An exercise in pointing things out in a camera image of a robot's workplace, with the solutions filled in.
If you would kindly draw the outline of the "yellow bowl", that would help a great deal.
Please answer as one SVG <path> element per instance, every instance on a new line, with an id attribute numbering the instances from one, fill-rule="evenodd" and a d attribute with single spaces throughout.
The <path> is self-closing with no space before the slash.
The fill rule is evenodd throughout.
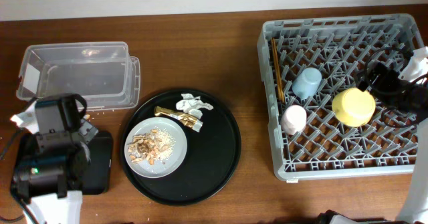
<path id="1" fill-rule="evenodd" d="M 372 95 L 358 88 L 349 88 L 336 95 L 332 101 L 332 111 L 336 119 L 350 127 L 367 124 L 375 112 L 376 103 Z"/>

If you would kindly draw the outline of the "blue cup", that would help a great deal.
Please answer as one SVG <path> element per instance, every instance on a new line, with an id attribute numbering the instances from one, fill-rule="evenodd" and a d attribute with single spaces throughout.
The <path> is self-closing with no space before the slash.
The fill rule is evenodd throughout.
<path id="1" fill-rule="evenodd" d="M 322 74 L 316 68 L 306 68 L 292 84 L 293 93 L 301 100 L 312 97 L 318 90 Z"/>

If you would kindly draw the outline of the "pink cup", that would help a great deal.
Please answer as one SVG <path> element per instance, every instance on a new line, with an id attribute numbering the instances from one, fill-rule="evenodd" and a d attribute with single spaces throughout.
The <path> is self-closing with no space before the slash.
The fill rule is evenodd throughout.
<path id="1" fill-rule="evenodd" d="M 282 115 L 280 125 L 282 130 L 289 135 L 303 131 L 306 127 L 307 113 L 299 105 L 289 106 Z"/>

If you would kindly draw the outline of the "white tissue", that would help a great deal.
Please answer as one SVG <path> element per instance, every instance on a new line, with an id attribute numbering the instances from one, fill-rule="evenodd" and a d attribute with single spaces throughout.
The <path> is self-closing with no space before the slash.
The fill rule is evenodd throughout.
<path id="1" fill-rule="evenodd" d="M 181 96 L 183 99 L 176 103 L 176 109 L 186 114 L 190 114 L 197 119 L 201 119 L 203 116 L 201 109 L 213 109 L 213 106 L 209 103 L 203 102 L 200 96 L 194 96 L 189 93 L 181 94 Z"/>

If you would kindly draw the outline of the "gold snack wrapper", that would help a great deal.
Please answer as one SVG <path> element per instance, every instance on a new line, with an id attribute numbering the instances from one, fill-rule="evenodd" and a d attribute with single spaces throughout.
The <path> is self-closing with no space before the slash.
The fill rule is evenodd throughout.
<path id="1" fill-rule="evenodd" d="M 197 117 L 194 117 L 190 114 L 186 114 L 184 112 L 177 112 L 167 108 L 162 108 L 160 106 L 156 106 L 154 108 L 154 115 L 155 116 L 164 115 L 164 116 L 174 118 L 175 120 L 178 120 L 179 122 L 181 122 L 184 126 L 189 127 L 196 132 L 200 132 L 203 126 L 203 122 L 200 121 Z"/>

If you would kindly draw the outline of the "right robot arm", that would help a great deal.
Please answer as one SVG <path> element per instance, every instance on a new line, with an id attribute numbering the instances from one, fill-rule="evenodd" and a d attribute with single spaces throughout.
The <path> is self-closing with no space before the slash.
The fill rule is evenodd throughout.
<path id="1" fill-rule="evenodd" d="M 377 54 L 400 52 L 407 63 L 394 69 L 379 61 Z M 349 127 L 370 120 L 378 100 L 384 106 L 381 122 L 389 128 L 414 127 L 417 156 L 405 204 L 397 223 L 427 222 L 427 47 L 405 52 L 397 47 L 376 50 L 357 75 L 353 88 L 337 94 L 332 101 L 336 118 Z"/>

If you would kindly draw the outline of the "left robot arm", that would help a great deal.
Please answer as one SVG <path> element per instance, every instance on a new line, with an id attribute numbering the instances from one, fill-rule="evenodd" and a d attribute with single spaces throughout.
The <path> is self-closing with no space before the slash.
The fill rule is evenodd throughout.
<path id="1" fill-rule="evenodd" d="M 34 99 L 11 117 L 37 146 L 15 165 L 11 195 L 29 223 L 79 223 L 89 138 L 81 133 L 87 103 L 79 94 Z"/>

